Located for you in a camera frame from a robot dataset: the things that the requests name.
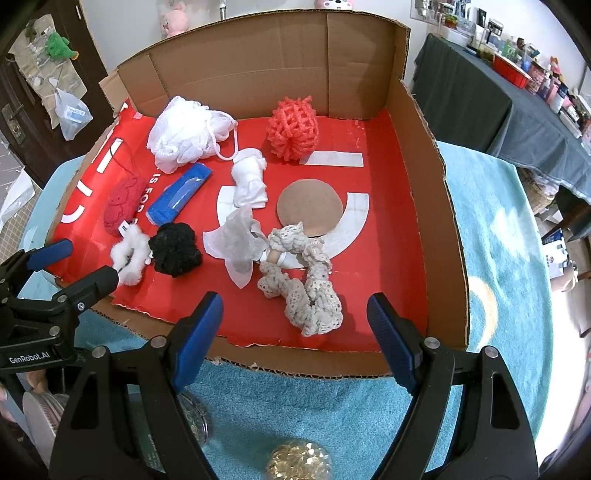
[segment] blue sponge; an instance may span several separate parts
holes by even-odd
[[[158,226],[172,222],[211,174],[211,168],[202,163],[193,165],[150,206],[148,220]]]

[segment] round felt disc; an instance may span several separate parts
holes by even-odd
[[[334,188],[316,179],[296,180],[277,200],[277,216],[283,226],[304,222],[304,233],[330,232],[343,216],[343,203]]]

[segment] floor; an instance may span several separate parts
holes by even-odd
[[[536,220],[541,234],[553,225]],[[568,242],[567,250],[579,272],[591,270],[584,240]],[[577,283],[568,293],[553,292],[552,305],[554,355],[546,413],[535,443],[539,463],[570,433],[587,380],[587,350],[591,346],[591,336],[581,339],[580,333],[591,327],[591,280]]]
[[[6,137],[0,132],[0,205],[22,170],[20,160],[8,148]],[[29,200],[17,214],[8,220],[0,232],[0,263],[18,250],[18,244],[24,233],[27,220],[31,216],[41,189],[33,182],[35,196]]]

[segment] gold tinsel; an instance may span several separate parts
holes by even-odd
[[[262,480],[333,480],[332,460],[317,443],[292,440],[271,454]]]

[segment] bottle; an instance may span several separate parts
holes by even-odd
[[[559,83],[560,82],[559,82],[558,78],[554,74],[551,74],[550,89],[548,90],[548,96],[546,97],[546,103],[548,105],[550,103],[552,103],[552,100],[554,100],[554,97],[556,97],[556,92],[558,92],[558,84]]]
[[[538,96],[542,100],[546,100],[546,97],[548,96],[549,91],[550,91],[550,74],[547,73],[546,80],[544,81],[544,83],[542,84],[540,89],[538,90]]]
[[[515,60],[515,53],[517,52],[517,43],[515,37],[507,39],[505,46],[503,47],[503,56],[510,61]]]
[[[563,83],[560,85],[558,92],[556,92],[556,96],[550,103],[550,109],[558,114],[560,109],[562,108],[562,104],[564,103],[564,99],[566,98],[566,93],[569,91],[569,88]]]

